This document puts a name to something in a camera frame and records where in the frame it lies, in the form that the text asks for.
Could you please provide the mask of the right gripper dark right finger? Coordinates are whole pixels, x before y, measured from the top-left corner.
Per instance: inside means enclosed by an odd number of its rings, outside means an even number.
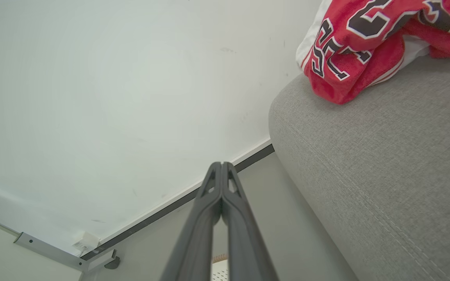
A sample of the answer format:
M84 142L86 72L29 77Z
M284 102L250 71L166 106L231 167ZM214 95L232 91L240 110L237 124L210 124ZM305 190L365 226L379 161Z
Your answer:
M234 165L224 162L221 173L221 216L228 231L229 280L278 281Z

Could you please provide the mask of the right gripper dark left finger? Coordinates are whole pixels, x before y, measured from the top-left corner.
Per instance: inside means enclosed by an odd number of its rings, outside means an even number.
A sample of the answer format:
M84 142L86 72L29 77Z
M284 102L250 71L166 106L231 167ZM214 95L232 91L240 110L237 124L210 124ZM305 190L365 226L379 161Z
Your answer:
M210 165L161 281L210 281L214 226L221 216L221 162Z

